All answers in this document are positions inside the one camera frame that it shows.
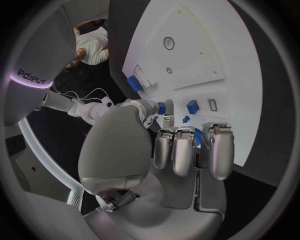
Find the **white wire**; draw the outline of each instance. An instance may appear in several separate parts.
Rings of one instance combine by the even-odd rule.
[[[87,101],[87,100],[100,100],[100,101],[101,101],[101,99],[96,98],[96,97],[86,99],[89,95],[91,95],[94,91],[96,91],[96,90],[98,90],[98,89],[100,89],[100,90],[102,90],[103,92],[105,92],[106,96],[107,96],[108,98],[110,98],[110,96],[108,95],[108,93],[107,93],[104,89],[102,89],[102,88],[100,88],[100,87],[95,88],[93,91],[91,91],[88,95],[86,95],[86,96],[83,97],[83,98],[80,98],[80,97],[78,96],[78,94],[77,94],[76,92],[74,92],[74,91],[67,91],[67,92],[65,92],[65,93],[61,93],[61,92],[58,91],[58,89],[56,88],[56,86],[55,86],[55,81],[53,81],[53,89],[54,89],[58,94],[61,94],[61,95],[63,95],[63,96],[68,96],[68,97],[70,97],[70,98],[74,98],[74,96],[67,95],[67,93],[74,93],[74,94],[76,95],[77,99],[78,99],[78,100],[82,100],[82,101]]]

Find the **purple light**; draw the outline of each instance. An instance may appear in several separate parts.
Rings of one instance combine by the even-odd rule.
[[[10,75],[9,77],[10,77],[11,80],[14,80],[14,81],[17,82],[18,84],[22,84],[22,85],[25,85],[25,86],[27,86],[27,87],[32,87],[32,88],[36,88],[36,89],[47,89],[47,88],[50,88],[50,87],[52,86],[52,84],[53,84],[53,81],[52,81],[50,84],[48,84],[48,85],[46,85],[46,86],[36,86],[36,85],[31,85],[31,84],[29,84],[29,83],[20,81],[20,80],[14,78],[12,75]]]

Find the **white t-shirt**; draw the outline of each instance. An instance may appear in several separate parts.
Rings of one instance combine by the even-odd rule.
[[[85,49],[85,56],[81,60],[88,65],[97,65],[107,60],[104,50],[108,48],[108,32],[99,27],[95,31],[80,35],[74,30],[76,36],[76,49]]]

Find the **circular hole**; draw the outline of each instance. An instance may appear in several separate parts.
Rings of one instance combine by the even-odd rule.
[[[166,37],[164,40],[163,40],[163,45],[166,49],[168,50],[172,50],[174,48],[174,40],[170,37]]]

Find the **person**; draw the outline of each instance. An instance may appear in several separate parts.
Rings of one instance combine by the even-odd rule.
[[[65,67],[66,72],[75,68],[80,61],[88,65],[97,65],[109,58],[108,32],[103,27],[80,35],[79,28],[90,22],[92,21],[84,21],[73,28],[76,37],[77,56]]]

